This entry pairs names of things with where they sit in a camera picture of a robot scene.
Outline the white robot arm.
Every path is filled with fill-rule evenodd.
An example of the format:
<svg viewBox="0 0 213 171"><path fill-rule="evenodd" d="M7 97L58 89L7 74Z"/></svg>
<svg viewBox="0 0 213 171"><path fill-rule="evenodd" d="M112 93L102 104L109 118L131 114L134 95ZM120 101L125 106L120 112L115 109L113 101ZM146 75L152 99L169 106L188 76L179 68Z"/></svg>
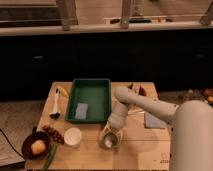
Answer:
<svg viewBox="0 0 213 171"><path fill-rule="evenodd" d="M172 127L169 171L213 171L213 107L199 100L176 105L115 88L117 99L109 125L124 127L128 107L136 105Z"/></svg>

